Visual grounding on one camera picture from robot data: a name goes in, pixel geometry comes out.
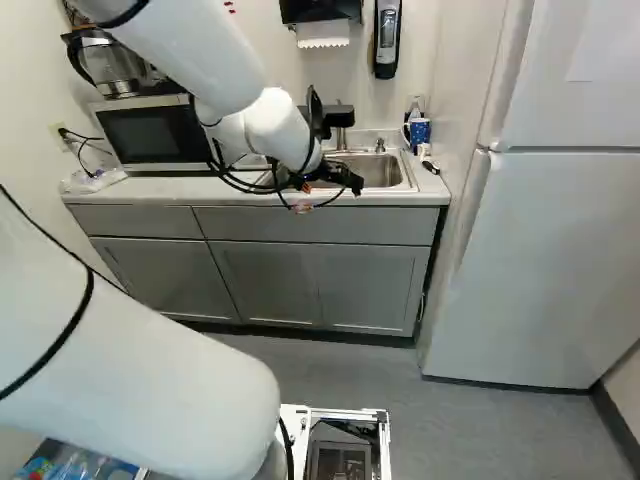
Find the wall outlet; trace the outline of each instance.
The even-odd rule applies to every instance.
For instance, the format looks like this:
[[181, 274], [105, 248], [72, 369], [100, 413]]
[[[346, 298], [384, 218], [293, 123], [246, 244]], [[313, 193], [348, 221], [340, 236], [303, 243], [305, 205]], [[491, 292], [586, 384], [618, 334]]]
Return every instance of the wall outlet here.
[[60, 151], [69, 152], [71, 151], [71, 149], [69, 148], [69, 144], [64, 141], [64, 139], [58, 132], [58, 130], [60, 130], [61, 128], [67, 128], [64, 122], [53, 123], [49, 125], [49, 132], [51, 133], [53, 140], [56, 142], [56, 145], [58, 145]]

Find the wall-mounted dispenser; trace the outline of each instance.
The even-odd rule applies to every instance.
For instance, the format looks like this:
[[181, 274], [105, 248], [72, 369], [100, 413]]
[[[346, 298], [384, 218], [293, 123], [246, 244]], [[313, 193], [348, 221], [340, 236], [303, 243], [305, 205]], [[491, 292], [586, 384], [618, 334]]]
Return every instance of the wall-mounted dispenser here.
[[395, 77], [400, 60], [402, 0], [376, 0], [373, 30], [373, 72], [376, 78]]
[[362, 0], [280, 0], [282, 23], [348, 19], [362, 23]]
[[280, 0], [280, 13], [298, 47], [344, 47], [350, 23], [362, 22], [362, 0]]

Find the refrigerator door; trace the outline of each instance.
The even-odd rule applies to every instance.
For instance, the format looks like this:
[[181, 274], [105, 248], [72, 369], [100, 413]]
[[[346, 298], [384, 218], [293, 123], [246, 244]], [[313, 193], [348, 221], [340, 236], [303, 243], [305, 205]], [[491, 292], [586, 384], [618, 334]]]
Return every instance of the refrigerator door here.
[[492, 89], [500, 94], [490, 95], [479, 143], [640, 146], [639, 16], [640, 2], [628, 0], [536, 0], [524, 54], [505, 74], [515, 87]]
[[423, 373], [589, 388], [640, 337], [640, 154], [490, 164]]

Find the gray floor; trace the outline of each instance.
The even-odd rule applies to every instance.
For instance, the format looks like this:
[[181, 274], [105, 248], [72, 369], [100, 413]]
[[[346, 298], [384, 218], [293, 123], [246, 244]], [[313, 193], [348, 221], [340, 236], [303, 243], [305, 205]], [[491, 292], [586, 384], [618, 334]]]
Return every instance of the gray floor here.
[[212, 336], [264, 361], [283, 402], [389, 409], [394, 480], [634, 478], [587, 397], [425, 382], [412, 350]]

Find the microwave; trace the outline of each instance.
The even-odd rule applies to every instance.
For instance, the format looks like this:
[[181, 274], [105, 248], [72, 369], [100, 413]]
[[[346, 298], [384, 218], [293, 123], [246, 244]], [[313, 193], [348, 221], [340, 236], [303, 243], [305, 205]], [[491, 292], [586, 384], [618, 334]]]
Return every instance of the microwave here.
[[187, 94], [106, 100], [90, 109], [128, 174], [210, 174], [212, 139]]

